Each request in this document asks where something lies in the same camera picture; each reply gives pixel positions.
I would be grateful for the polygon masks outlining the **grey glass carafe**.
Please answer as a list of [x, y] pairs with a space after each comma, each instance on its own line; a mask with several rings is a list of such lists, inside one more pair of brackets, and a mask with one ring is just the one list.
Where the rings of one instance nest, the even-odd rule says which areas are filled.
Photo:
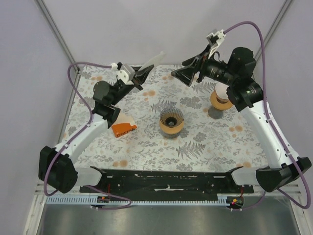
[[224, 111], [211, 106], [208, 109], [208, 115], [213, 119], [221, 119], [224, 116]]

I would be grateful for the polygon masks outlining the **orange coffee filter box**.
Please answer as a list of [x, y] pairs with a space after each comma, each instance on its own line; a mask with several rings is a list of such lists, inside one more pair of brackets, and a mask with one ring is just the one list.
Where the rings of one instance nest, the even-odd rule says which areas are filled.
[[125, 134], [134, 131], [137, 125], [132, 116], [120, 113], [117, 120], [111, 126], [111, 129], [116, 138], [122, 137]]

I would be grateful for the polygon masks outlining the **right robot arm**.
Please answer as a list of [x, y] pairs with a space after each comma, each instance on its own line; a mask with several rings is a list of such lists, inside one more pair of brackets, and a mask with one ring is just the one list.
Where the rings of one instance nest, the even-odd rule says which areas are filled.
[[227, 63], [209, 56], [211, 47], [182, 63], [183, 67], [171, 73], [186, 86], [191, 86], [196, 73], [197, 82], [204, 77], [217, 82], [210, 97], [217, 110], [235, 107], [253, 129], [267, 158], [268, 166], [233, 170], [224, 180], [224, 187], [234, 193], [242, 185], [258, 184], [272, 192], [299, 178], [311, 166], [309, 158], [298, 156], [278, 127], [269, 104], [264, 100], [261, 86], [252, 78], [256, 61], [253, 52], [245, 47], [233, 49]]

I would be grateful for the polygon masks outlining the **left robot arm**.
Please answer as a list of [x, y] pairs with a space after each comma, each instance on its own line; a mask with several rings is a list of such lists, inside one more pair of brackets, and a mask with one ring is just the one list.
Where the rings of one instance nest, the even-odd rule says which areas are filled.
[[40, 151], [38, 176], [44, 183], [46, 196], [53, 195], [48, 192], [48, 186], [61, 193], [68, 193], [74, 187], [89, 185], [97, 192], [106, 190], [108, 180], [102, 177], [99, 170], [92, 167], [75, 168], [74, 164], [95, 138], [112, 127], [121, 112], [116, 104], [132, 89], [142, 90], [143, 83], [155, 65], [133, 67], [117, 63], [110, 68], [117, 71], [116, 82], [111, 85], [101, 80], [94, 85], [95, 106], [88, 109], [90, 118], [87, 124], [55, 147], [45, 146]]

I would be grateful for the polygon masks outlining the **wooden ring dripper holder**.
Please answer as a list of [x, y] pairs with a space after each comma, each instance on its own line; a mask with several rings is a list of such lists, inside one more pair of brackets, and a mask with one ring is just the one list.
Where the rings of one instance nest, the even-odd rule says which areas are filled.
[[233, 104], [229, 100], [219, 98], [215, 91], [211, 94], [210, 101], [214, 108], [221, 111], [228, 110], [233, 106]]

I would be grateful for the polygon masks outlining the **grey ribbed glass dripper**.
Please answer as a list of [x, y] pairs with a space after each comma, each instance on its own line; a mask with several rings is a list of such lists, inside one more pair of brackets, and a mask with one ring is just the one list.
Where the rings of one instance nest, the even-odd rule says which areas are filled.
[[177, 127], [184, 121], [183, 113], [176, 107], [164, 108], [159, 115], [160, 122], [166, 127]]

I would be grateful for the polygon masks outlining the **white paper coffee filter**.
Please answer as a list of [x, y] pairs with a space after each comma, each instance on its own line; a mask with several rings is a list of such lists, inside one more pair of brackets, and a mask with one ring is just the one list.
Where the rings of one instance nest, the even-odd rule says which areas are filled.
[[215, 92], [218, 98], [228, 100], [227, 88], [229, 86], [223, 83], [217, 83], [215, 85]]

